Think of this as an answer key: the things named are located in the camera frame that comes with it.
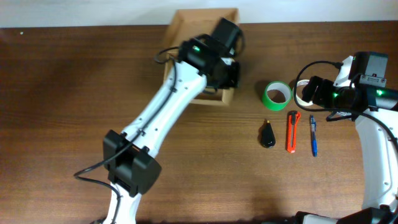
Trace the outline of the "green tape roll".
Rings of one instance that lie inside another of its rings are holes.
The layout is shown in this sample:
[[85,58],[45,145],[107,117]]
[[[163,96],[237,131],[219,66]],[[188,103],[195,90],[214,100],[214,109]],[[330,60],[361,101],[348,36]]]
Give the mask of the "green tape roll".
[[[272,91],[272,90],[281,92],[283,94],[285,100],[281,103],[273,101],[268,95],[268,92]],[[284,109],[287,106],[287,104],[290,102],[291,99],[292,99],[291,88],[288,86],[288,84],[281,82],[281,81],[270,82],[266,86],[266,88],[262,94],[262,104],[267,109],[269,109],[271,111],[280,111],[280,110]]]

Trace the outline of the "brown cardboard box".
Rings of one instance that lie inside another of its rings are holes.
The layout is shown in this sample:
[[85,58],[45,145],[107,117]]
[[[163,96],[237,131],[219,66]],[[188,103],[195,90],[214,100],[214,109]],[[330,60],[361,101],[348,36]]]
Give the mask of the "brown cardboard box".
[[[199,34],[210,34],[221,18],[239,24],[239,9],[179,9],[165,31],[162,41],[164,49],[177,47],[184,40]],[[233,100],[234,88],[218,90],[214,95],[201,93],[191,101],[196,105],[228,106]]]

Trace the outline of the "white tape roll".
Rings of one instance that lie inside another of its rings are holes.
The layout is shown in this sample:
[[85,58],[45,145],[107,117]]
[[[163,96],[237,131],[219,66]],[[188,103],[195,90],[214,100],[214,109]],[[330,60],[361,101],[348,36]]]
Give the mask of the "white tape roll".
[[[297,87],[300,87],[300,86],[306,87],[309,84],[309,81],[310,80],[299,80],[297,83]],[[299,97],[298,94],[295,94],[295,96],[296,96],[298,103],[301,106],[312,106],[313,105],[313,101],[306,102],[306,101],[303,101],[303,99],[301,99],[301,97]]]

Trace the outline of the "black glue bottle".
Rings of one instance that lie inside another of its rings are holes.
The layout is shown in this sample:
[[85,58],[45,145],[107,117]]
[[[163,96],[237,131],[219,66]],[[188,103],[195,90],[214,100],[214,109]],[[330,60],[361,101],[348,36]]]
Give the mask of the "black glue bottle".
[[264,148],[271,148],[275,146],[276,140],[271,122],[269,120],[265,120],[264,124],[259,128],[258,140],[260,145]]

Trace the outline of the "orange utility knife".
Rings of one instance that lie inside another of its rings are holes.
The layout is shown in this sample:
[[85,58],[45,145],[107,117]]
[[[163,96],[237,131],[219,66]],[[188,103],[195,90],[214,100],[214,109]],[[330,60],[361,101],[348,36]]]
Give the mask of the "orange utility knife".
[[301,114],[298,111],[289,111],[287,117],[287,151],[294,153],[297,142],[297,124]]

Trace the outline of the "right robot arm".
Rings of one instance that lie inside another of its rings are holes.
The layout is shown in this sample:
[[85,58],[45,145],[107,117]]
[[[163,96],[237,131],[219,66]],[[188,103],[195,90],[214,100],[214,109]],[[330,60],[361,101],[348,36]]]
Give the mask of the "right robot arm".
[[339,70],[330,81],[311,77],[296,105],[312,102],[329,121],[350,119],[358,132],[365,176],[362,209],[343,218],[297,212],[294,223],[397,223],[397,91],[386,88],[388,56],[356,52],[332,65]]

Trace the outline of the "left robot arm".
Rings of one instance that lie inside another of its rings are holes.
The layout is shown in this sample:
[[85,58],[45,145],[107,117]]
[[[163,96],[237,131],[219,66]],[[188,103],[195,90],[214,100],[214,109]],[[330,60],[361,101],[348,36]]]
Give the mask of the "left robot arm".
[[155,157],[188,104],[202,93],[235,88],[239,63],[235,48],[244,42],[242,30],[221,18],[211,34],[200,34],[177,47],[172,69],[144,111],[121,133],[110,130],[103,139],[101,163],[112,191],[108,214],[99,223],[135,223],[141,197],[162,170]]

